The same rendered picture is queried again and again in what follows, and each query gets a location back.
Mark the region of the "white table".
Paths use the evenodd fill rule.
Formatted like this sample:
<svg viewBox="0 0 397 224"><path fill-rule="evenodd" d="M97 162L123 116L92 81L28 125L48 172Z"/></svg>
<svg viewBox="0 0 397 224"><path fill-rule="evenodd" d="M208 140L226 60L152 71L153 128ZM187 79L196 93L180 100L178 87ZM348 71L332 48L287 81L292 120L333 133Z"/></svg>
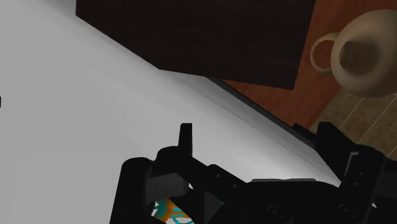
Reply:
<svg viewBox="0 0 397 224"><path fill-rule="evenodd" d="M73 0L0 0L0 224L109 224L123 162L193 127L193 156L244 181L338 178L207 78L161 71Z"/></svg>

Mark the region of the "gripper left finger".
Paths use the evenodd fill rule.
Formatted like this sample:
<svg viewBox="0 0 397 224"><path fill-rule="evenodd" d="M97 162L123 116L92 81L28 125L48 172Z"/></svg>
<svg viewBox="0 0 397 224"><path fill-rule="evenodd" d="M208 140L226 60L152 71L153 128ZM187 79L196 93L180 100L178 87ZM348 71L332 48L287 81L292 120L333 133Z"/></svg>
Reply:
<svg viewBox="0 0 397 224"><path fill-rule="evenodd" d="M124 161L109 224L161 224L151 213L163 199L175 203L194 224L214 224L212 217L246 182L215 164L203 164L192 151L192 125L182 123L177 145L160 149L154 160Z"/></svg>

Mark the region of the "orange teal patterned object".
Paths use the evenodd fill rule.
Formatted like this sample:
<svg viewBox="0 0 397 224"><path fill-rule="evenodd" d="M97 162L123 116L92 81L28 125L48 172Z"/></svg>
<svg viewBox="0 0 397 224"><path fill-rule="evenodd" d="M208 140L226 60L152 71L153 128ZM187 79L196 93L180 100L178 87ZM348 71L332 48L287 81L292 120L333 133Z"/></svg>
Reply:
<svg viewBox="0 0 397 224"><path fill-rule="evenodd" d="M169 199L156 201L152 216L166 224L194 224L193 220Z"/></svg>

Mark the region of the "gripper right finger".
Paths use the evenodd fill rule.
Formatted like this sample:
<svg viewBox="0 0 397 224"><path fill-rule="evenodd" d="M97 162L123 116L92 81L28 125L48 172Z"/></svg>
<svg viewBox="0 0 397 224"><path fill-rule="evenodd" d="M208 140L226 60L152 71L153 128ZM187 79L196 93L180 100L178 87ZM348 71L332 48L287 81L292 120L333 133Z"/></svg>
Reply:
<svg viewBox="0 0 397 224"><path fill-rule="evenodd" d="M318 123L315 134L297 123L292 128L314 144L340 180L342 224L397 224L397 161L354 143L330 122Z"/></svg>

